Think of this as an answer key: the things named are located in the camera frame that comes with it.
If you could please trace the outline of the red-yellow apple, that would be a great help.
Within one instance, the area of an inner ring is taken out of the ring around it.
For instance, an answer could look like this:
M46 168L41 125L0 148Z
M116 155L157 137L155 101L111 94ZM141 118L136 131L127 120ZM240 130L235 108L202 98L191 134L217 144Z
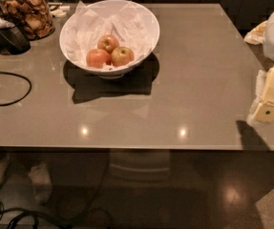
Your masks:
M134 58L133 51L128 47L117 47L111 53L111 61L115 67L127 65Z

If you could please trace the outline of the top red apple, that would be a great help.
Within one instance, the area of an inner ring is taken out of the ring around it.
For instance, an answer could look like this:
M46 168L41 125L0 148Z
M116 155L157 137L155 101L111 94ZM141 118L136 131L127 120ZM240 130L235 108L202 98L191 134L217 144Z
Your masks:
M111 34L101 36L97 42L97 47L105 50L107 53L111 53L118 46L119 41Z

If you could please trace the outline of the red apple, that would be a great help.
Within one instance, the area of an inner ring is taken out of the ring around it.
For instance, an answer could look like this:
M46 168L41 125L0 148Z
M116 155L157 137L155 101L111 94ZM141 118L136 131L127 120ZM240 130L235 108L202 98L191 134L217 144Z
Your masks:
M118 46L119 41L111 34L101 36L97 42L97 47L105 50L107 53L111 53Z
M87 53L86 62L88 67L101 69L111 64L111 56L105 50L92 49Z

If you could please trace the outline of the left red apple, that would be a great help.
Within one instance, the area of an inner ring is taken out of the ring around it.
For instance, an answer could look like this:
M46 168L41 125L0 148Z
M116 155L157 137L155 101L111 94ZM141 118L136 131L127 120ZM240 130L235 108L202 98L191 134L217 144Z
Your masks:
M88 67L101 69L111 64L111 56L105 50L92 49L87 53L86 62Z

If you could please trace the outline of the yellow cloth at table edge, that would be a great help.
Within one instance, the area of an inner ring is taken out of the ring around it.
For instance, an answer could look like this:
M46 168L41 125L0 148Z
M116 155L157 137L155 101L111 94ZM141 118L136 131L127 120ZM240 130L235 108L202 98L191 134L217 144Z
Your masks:
M267 24L267 22L263 21L257 27L255 27L250 32L248 32L243 40L246 43L251 44L251 45L260 45L260 44L262 44L266 24Z

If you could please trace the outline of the small white items on table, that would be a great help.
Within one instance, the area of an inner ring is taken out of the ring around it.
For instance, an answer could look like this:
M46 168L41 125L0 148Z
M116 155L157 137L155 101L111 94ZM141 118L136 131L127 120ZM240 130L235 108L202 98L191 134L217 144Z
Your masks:
M58 4L58 3L52 3L52 4L49 4L49 8L50 8L52 17L62 18L67 15L71 7Z

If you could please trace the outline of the right white shoe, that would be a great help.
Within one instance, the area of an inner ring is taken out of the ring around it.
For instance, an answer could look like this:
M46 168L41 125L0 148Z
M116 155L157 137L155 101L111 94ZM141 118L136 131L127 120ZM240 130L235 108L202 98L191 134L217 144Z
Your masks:
M32 184L34 199L37 203L43 205L51 197L53 185L45 162L32 166L29 173L29 179Z

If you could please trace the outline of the glass jar of dried chips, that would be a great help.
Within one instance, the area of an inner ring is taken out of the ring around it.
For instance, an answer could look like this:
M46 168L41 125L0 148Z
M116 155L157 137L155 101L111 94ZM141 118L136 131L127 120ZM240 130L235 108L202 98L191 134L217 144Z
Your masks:
M18 22L30 40L41 39L54 32L47 0L0 0L0 7Z

